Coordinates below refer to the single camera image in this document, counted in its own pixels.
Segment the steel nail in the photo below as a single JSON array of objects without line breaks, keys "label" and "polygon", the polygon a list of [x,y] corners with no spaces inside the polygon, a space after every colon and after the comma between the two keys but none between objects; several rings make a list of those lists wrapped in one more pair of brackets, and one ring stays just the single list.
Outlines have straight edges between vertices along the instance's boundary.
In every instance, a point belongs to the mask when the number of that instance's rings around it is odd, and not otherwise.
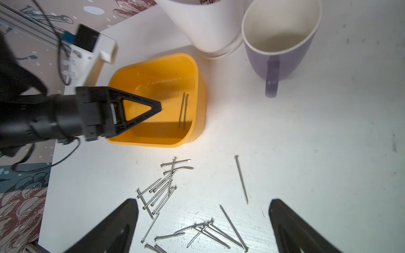
[{"label": "steel nail", "polygon": [[[145,199],[143,198],[143,196],[140,196],[140,199],[141,199],[143,205],[146,206],[145,205],[146,202],[145,202]],[[151,217],[151,219],[153,219],[153,215],[152,215],[151,211],[149,210],[149,207],[146,207],[145,209],[146,209],[146,211],[148,211],[148,214]]]},{"label": "steel nail", "polygon": [[193,227],[192,229],[196,230],[198,233],[205,235],[206,237],[210,238],[211,240],[213,240],[214,242],[220,244],[221,246],[230,249],[230,247],[224,243],[223,241],[221,241],[220,239],[218,239],[217,237],[215,237],[214,235],[206,232],[206,231],[202,231],[202,230],[198,230],[195,227]]},{"label": "steel nail", "polygon": [[[191,161],[191,159],[176,161],[175,164],[182,164],[182,163],[184,163],[184,162],[189,162],[189,161]],[[172,163],[173,163],[173,162],[168,162],[168,163],[165,163],[165,164],[161,164],[160,167],[163,168],[164,166],[172,165]]]},{"label": "steel nail", "polygon": [[144,194],[144,193],[147,192],[150,188],[152,188],[152,187],[155,186],[157,183],[159,183],[159,181],[160,181],[161,179],[162,179],[162,178],[159,178],[158,180],[156,180],[156,182],[154,182],[153,184],[151,184],[146,190],[144,190],[143,192],[141,192],[140,194],[138,194],[138,196],[136,196],[136,197],[137,197],[137,198],[141,197],[142,194]]},{"label": "steel nail", "polygon": [[178,125],[177,125],[178,128],[180,127],[181,113],[183,112],[184,97],[185,97],[185,92],[183,93],[183,99],[181,100],[181,109],[180,109],[179,123],[178,123]]},{"label": "steel nail", "polygon": [[164,185],[164,183],[166,183],[166,182],[169,180],[169,177],[170,177],[170,175],[167,175],[160,183],[158,183],[157,186],[155,186],[155,188],[150,189],[149,192],[150,192],[150,193],[156,192],[162,185]]},{"label": "steel nail", "polygon": [[181,233],[181,232],[183,232],[183,231],[186,231],[186,230],[191,229],[192,227],[200,227],[200,226],[204,226],[204,225],[205,225],[205,222],[204,222],[204,223],[199,223],[199,224],[194,224],[194,225],[191,225],[191,226],[188,226],[188,227],[184,227],[184,228],[182,228],[182,229],[180,229],[180,230],[177,230],[177,231],[174,232],[174,233],[175,233],[175,234]]},{"label": "steel nail", "polygon": [[185,113],[187,112],[187,100],[188,100],[188,95],[185,96],[185,102],[184,102],[183,131],[185,129]]},{"label": "steel nail", "polygon": [[226,214],[224,208],[220,205],[221,211],[224,214],[226,220],[228,221],[230,227],[232,228],[233,232],[235,233],[236,237],[238,238],[239,242],[242,244],[243,249],[245,250],[245,252],[247,252],[247,246],[244,243],[244,241],[242,240],[241,236],[239,235],[238,231],[236,230],[235,226],[232,224],[232,222],[230,221],[228,215]]},{"label": "steel nail", "polygon": [[157,249],[160,253],[167,253],[164,249],[162,249],[159,245],[154,246],[155,249]]},{"label": "steel nail", "polygon": [[162,205],[162,203],[164,202],[164,200],[167,198],[167,196],[169,196],[169,194],[166,193],[166,195],[163,197],[163,199],[159,202],[158,206],[155,208],[155,210],[152,212],[152,214],[155,214],[155,212],[157,211],[157,209]]},{"label": "steel nail", "polygon": [[241,178],[241,183],[242,183],[242,188],[243,188],[243,194],[245,195],[245,200],[246,200],[246,203],[248,204],[247,195],[246,195],[246,189],[245,189],[245,184],[244,184],[244,182],[243,182],[242,172],[241,172],[241,168],[240,168],[240,166],[239,166],[239,161],[238,161],[238,156],[237,156],[237,155],[235,156],[235,161],[236,161],[236,166],[238,167],[239,177]]},{"label": "steel nail", "polygon": [[[178,168],[173,169],[173,174],[174,174],[176,171],[181,170],[181,169],[192,170],[192,169],[194,169],[194,167],[190,167],[190,166],[178,167]],[[166,175],[166,174],[169,174],[169,173],[170,173],[170,170],[166,170],[165,172],[163,172],[163,175]]]},{"label": "steel nail", "polygon": [[144,248],[145,248],[145,249],[150,249],[150,250],[152,250],[152,251],[154,251],[154,252],[156,252],[156,253],[161,253],[160,251],[158,251],[157,249],[153,248],[152,245],[149,245],[149,244],[145,244]]},{"label": "steel nail", "polygon": [[[205,231],[206,229],[207,229],[207,227],[204,226],[201,231]],[[187,244],[187,247],[186,247],[186,248],[190,247],[190,245],[193,243],[194,240],[197,239],[197,237],[198,237],[199,235],[200,235],[200,233],[197,233],[197,234],[191,239],[191,241]]]},{"label": "steel nail", "polygon": [[169,175],[169,189],[167,190],[167,194],[170,194],[170,184],[171,184],[171,182],[170,182],[170,180],[172,179],[172,175],[173,175],[173,168],[175,167],[175,161],[176,161],[176,159],[173,159],[173,162],[172,162],[172,169],[170,170],[170,175]]},{"label": "steel nail", "polygon": [[166,190],[167,187],[169,187],[169,183],[166,183],[165,186],[164,186],[162,189],[160,189],[160,190],[148,201],[148,203],[145,204],[144,207],[142,207],[142,209],[145,210],[145,207],[146,207],[147,205],[149,205],[154,199],[156,199],[156,197],[159,198],[160,195],[162,195],[163,191]]},{"label": "steel nail", "polygon": [[148,235],[149,231],[151,230],[153,224],[155,224],[156,219],[159,217],[159,214],[156,215],[156,217],[153,219],[151,226],[149,227],[148,231],[146,231],[145,236],[143,237],[143,239],[141,240],[141,243],[143,243],[145,241],[146,236]]},{"label": "steel nail", "polygon": [[177,234],[169,234],[167,236],[157,236],[157,237],[155,237],[155,241],[161,240],[161,239],[169,239],[169,238],[173,238],[176,236],[183,236],[184,234],[185,233],[183,232],[183,233],[177,233]]},{"label": "steel nail", "polygon": [[242,244],[240,244],[239,242],[235,241],[232,237],[230,237],[229,235],[227,235],[225,232],[223,232],[222,230],[220,230],[219,228],[217,228],[216,226],[214,226],[214,224],[211,224],[211,226],[208,227],[209,230],[217,233],[218,235],[224,237],[225,239],[227,239],[228,241],[230,241],[231,243],[235,244],[236,246],[238,246],[241,249],[244,249],[242,247]]},{"label": "steel nail", "polygon": [[156,208],[157,210],[153,211],[153,214],[160,212],[160,210],[162,209],[162,207],[164,206],[164,204],[166,204],[166,202],[169,200],[170,196],[172,196],[173,192],[174,192],[176,189],[177,189],[176,186],[173,186],[173,187],[172,187],[172,190],[170,191],[170,194],[167,196],[166,199],[164,199],[163,204],[162,204],[161,206],[158,206],[158,207]]},{"label": "steel nail", "polygon": [[156,204],[156,202],[159,200],[159,198],[162,196],[164,190],[160,193],[160,195],[151,203],[151,206],[154,206]]}]

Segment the pile of nails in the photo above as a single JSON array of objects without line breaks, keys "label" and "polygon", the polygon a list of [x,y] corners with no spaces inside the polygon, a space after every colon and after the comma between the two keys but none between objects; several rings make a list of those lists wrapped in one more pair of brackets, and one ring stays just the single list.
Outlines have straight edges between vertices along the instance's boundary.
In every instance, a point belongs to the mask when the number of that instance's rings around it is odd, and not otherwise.
[{"label": "pile of nails", "polygon": [[[149,214],[149,216],[151,217],[151,219],[153,220],[152,224],[150,225],[148,231],[146,232],[145,236],[143,237],[143,239],[141,240],[141,243],[145,242],[146,236],[148,235],[149,231],[151,230],[153,224],[155,223],[156,219],[159,217],[159,213],[160,210],[162,209],[162,207],[164,206],[164,204],[167,202],[167,200],[169,200],[170,196],[173,194],[173,192],[177,189],[176,186],[171,186],[171,183],[173,182],[172,176],[181,169],[189,169],[192,170],[194,169],[193,167],[189,167],[189,166],[182,166],[182,167],[178,167],[178,168],[174,168],[175,164],[181,164],[184,162],[189,162],[191,161],[191,159],[186,159],[186,160],[181,160],[181,161],[176,161],[175,159],[172,160],[172,162],[169,163],[165,163],[165,164],[161,164],[160,167],[163,168],[164,166],[169,166],[171,165],[171,169],[168,171],[164,171],[163,175],[169,174],[167,175],[163,180],[162,178],[159,178],[158,180],[156,180],[156,182],[154,182],[153,184],[151,184],[146,190],[144,190],[143,192],[140,192],[139,188],[136,190],[137,192],[137,198],[140,199],[143,203],[143,210],[146,210]],[[153,212],[150,211],[149,209],[149,205],[151,207],[153,207],[157,201],[159,200],[159,198],[163,195],[164,191],[167,190],[166,195],[163,197],[163,199],[159,202],[159,204],[157,205],[157,207],[155,208],[155,210]],[[149,192],[149,193],[155,193],[156,194],[148,201],[146,202],[144,199],[144,193]],[[158,253],[166,253],[161,247],[159,247],[158,245],[155,246],[151,246],[149,244],[145,245],[145,248],[148,248],[150,250],[153,250],[155,252]]]},{"label": "pile of nails", "polygon": [[[214,242],[218,243],[219,245],[225,247],[226,249],[230,249],[229,245],[227,245],[226,243],[224,243],[223,241],[221,241],[220,239],[218,239],[218,237],[216,237],[215,235],[211,234],[209,231],[214,232],[218,235],[220,235],[221,237],[223,237],[224,239],[228,240],[229,242],[233,243],[234,245],[238,246],[239,248],[243,249],[245,252],[248,251],[248,247],[246,246],[246,244],[244,243],[244,241],[242,240],[241,236],[239,235],[238,231],[236,230],[235,226],[233,225],[233,223],[231,222],[231,220],[229,219],[229,216],[227,215],[227,213],[225,212],[224,208],[220,205],[221,211],[224,214],[226,220],[228,221],[229,225],[231,226],[233,232],[235,233],[236,237],[238,238],[238,241],[236,241],[234,238],[232,238],[231,236],[227,235],[224,231],[220,230],[218,227],[216,227],[213,224],[213,220],[210,220],[208,222],[204,222],[204,223],[200,223],[200,224],[194,224],[185,228],[182,228],[176,232],[174,232],[171,235],[167,235],[167,236],[157,236],[155,237],[155,242],[157,240],[161,240],[161,239],[168,239],[168,238],[173,238],[176,236],[182,236],[185,234],[185,231],[187,230],[194,230],[197,231],[197,234],[192,238],[192,240],[188,243],[187,248],[190,247],[190,245],[193,243],[193,241],[195,241],[195,239],[200,235],[204,235],[207,238],[213,240]],[[161,252],[164,253],[164,251],[158,251],[156,250],[155,247],[152,247],[150,245],[145,246],[145,248],[151,249],[151,250],[155,250],[155,252]]]}]

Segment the purple mug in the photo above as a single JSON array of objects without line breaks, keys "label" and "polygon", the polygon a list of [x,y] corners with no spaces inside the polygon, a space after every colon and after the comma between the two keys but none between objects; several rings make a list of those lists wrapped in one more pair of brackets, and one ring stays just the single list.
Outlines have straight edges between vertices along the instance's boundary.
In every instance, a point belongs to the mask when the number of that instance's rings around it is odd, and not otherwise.
[{"label": "purple mug", "polygon": [[242,21],[250,65],[266,80],[266,96],[300,64],[322,16],[320,0],[254,0]]}]

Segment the patterned wallpaper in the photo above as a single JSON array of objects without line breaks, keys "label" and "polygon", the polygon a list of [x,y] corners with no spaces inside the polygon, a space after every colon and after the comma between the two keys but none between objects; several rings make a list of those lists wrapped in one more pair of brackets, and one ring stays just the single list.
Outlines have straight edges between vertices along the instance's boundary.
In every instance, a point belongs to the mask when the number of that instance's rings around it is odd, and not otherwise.
[{"label": "patterned wallpaper", "polygon": [[[48,25],[30,0],[3,0],[38,22]],[[37,0],[59,32],[75,33],[79,23],[97,31],[104,30],[156,3],[153,0]],[[56,49],[0,23],[0,32],[25,69],[36,75],[48,88],[48,94],[63,94],[58,76]],[[17,167],[33,170],[52,163],[55,141],[39,142],[31,158]],[[24,157],[29,146],[15,157],[0,158],[0,253],[21,253],[25,245],[39,236],[50,169],[36,173],[18,173],[10,165]]]},{"label": "patterned wallpaper", "polygon": [[[3,0],[37,21],[48,25],[30,0]],[[59,31],[76,31],[82,23],[96,31],[104,30],[155,5],[153,0],[38,0]]]}]

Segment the white mug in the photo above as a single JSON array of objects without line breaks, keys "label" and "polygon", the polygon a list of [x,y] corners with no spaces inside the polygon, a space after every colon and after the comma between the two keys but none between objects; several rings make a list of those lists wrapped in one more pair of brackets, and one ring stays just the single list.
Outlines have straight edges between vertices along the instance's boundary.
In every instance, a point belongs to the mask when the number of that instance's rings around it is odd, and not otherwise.
[{"label": "white mug", "polygon": [[184,32],[197,53],[208,59],[224,56],[242,42],[242,0],[155,0]]}]

